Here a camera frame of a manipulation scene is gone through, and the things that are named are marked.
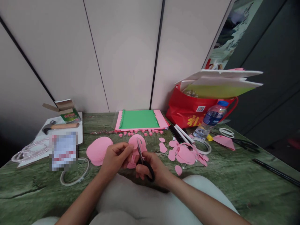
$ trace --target left hand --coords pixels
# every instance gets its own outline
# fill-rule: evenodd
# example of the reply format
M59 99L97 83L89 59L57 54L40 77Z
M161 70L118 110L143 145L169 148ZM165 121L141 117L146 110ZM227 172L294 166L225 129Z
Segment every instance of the left hand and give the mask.
M126 168L131 160L133 145L120 142L108 146L100 172L107 179L113 179L119 169Z

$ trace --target cardboard box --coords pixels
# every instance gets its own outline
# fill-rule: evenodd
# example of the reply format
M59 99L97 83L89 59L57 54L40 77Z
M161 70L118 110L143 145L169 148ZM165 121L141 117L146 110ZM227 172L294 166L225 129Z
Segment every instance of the cardboard box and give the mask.
M81 121L80 116L75 109L71 99L55 102L57 107L44 103L43 107L58 112L66 123L78 123Z

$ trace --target hammer head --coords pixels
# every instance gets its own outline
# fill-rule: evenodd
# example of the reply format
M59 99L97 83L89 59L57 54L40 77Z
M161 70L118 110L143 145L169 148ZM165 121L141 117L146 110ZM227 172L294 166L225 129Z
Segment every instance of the hammer head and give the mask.
M49 124L47 124L47 125L45 125L45 126L43 127L42 131L44 132L45 135L47 135L47 134L48 134L48 131L51 130L51 126L52 126L53 124L56 124L56 121L51 120Z

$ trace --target blue bottle cap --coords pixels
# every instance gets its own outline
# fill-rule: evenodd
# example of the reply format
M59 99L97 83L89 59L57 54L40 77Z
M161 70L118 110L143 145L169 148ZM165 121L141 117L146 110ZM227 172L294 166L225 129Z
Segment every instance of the blue bottle cap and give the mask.
M226 106L228 106L228 102L226 102L226 101L219 101L218 105L226 107Z

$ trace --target hammer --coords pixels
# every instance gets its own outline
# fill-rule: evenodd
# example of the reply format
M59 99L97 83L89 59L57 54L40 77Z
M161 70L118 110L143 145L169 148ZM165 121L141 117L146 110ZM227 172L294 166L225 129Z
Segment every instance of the hammer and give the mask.
M79 123L56 124L56 121L51 120L49 124L43 127L42 131L47 135L49 130L77 127L79 127Z

